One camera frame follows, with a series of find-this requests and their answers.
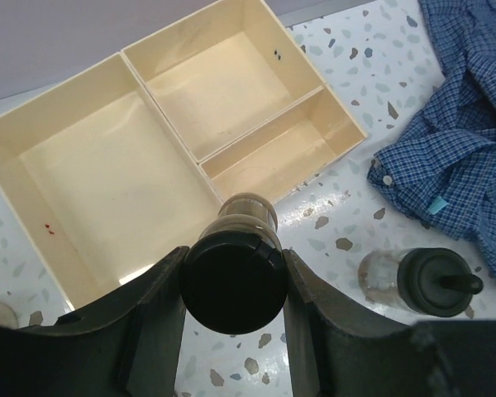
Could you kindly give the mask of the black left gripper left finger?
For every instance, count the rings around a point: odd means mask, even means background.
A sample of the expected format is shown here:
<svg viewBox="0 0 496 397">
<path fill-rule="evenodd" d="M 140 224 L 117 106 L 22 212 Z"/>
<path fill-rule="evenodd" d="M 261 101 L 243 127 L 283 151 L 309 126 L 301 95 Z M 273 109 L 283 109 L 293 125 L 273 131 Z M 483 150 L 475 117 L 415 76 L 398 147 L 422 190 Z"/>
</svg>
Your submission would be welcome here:
<svg viewBox="0 0 496 397">
<path fill-rule="evenodd" d="M 51 326 L 0 326 L 0 396 L 172 396 L 184 330 L 173 249 Z"/>
</svg>

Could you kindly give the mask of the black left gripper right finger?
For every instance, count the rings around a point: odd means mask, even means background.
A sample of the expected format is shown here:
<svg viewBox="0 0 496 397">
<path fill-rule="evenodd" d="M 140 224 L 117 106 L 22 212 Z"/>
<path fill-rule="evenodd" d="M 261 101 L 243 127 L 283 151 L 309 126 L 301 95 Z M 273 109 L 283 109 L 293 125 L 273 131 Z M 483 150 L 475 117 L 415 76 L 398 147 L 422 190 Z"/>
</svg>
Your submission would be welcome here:
<svg viewBox="0 0 496 397">
<path fill-rule="evenodd" d="M 358 304 L 293 250 L 284 324 L 295 396 L 496 396 L 496 320 L 407 326 Z"/>
</svg>

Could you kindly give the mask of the spice jar black lid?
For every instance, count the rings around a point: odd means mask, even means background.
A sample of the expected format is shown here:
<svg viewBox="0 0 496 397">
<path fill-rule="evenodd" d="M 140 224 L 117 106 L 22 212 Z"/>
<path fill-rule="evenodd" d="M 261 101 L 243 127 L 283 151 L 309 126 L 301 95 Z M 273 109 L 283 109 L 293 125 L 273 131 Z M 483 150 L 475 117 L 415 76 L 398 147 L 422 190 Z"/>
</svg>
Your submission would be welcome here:
<svg viewBox="0 0 496 397">
<path fill-rule="evenodd" d="M 272 322 L 288 294 L 278 218 L 254 193 L 231 196 L 190 248 L 180 270 L 187 310 L 223 334 L 254 332 Z"/>
</svg>

